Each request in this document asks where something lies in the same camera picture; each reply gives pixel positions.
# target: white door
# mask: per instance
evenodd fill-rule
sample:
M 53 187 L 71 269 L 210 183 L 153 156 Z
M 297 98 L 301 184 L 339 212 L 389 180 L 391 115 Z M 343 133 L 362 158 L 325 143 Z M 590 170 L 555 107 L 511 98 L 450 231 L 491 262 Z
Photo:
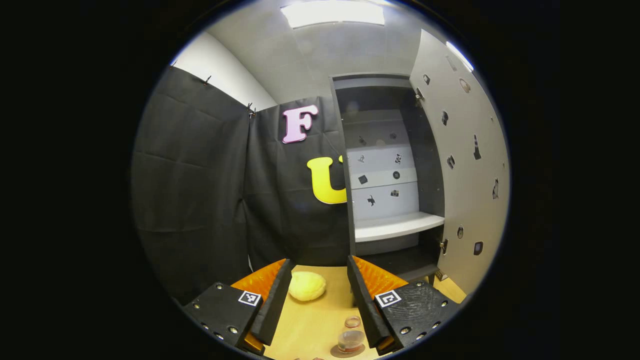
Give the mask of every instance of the white door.
M 410 82 L 424 96 L 420 102 L 442 164 L 447 252 L 440 251 L 438 267 L 469 294 L 491 265 L 506 222 L 510 178 L 503 130 L 473 73 L 424 30 Z M 480 241 L 482 251 L 474 255 Z

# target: black fabric backdrop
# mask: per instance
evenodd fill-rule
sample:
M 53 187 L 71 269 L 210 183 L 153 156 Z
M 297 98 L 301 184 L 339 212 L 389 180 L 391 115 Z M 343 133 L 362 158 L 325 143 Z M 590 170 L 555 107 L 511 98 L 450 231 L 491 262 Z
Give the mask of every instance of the black fabric backdrop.
M 250 274 L 241 203 L 244 106 L 173 68 L 149 99 L 131 165 L 138 233 L 156 275 L 184 304 Z
M 283 112 L 315 104 L 311 128 L 301 142 L 283 143 Z M 349 254 L 346 203 L 325 204 L 312 189 L 307 162 L 323 156 L 333 159 L 331 184 L 344 189 L 344 135 L 333 101 L 309 97 L 258 111 L 249 125 L 244 209 L 249 255 L 257 270 L 282 258 L 297 264 L 344 266 Z
M 307 138 L 282 143 L 283 112 L 315 104 Z M 344 188 L 344 137 L 333 101 L 313 97 L 258 111 L 188 72 L 160 80 L 138 129 L 132 205 L 160 281 L 181 304 L 216 281 L 231 284 L 282 258 L 345 265 L 345 204 L 312 190 L 307 162 L 328 156 L 332 186 Z

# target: white wall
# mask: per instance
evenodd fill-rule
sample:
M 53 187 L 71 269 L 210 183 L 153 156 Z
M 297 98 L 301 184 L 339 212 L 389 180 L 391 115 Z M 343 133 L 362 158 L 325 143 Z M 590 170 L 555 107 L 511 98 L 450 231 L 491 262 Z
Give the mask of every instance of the white wall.
M 245 105 L 252 102 L 252 108 L 257 110 L 277 105 L 244 65 L 208 33 L 196 37 L 175 60 L 175 67 L 200 79 L 211 75 L 211 85 Z

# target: table surface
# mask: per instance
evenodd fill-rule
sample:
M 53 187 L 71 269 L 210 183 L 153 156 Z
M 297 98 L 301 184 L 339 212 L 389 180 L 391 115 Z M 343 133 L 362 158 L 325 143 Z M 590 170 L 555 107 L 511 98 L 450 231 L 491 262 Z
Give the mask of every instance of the table surface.
M 360 316 L 353 303 L 351 285 L 347 278 L 346 266 L 325 267 L 296 265 L 291 272 L 311 271 L 326 279 L 326 289 L 318 299 L 302 302 L 287 294 L 278 327 L 271 346 L 265 346 L 264 355 L 276 360 L 324 360 L 338 359 L 331 355 L 331 349 L 338 344 L 338 335 L 344 321 L 349 316 Z M 455 302 L 464 299 L 464 293 L 450 280 L 436 279 L 434 287 Z M 379 358 L 375 348 L 369 348 L 349 357 L 354 360 Z

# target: sponge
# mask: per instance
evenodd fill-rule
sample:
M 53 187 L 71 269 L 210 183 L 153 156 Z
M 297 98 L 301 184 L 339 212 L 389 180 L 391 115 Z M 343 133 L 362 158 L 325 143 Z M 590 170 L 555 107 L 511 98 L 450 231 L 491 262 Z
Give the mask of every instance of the sponge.
M 326 280 L 315 272 L 298 271 L 291 273 L 289 293 L 300 301 L 314 300 L 324 293 Z

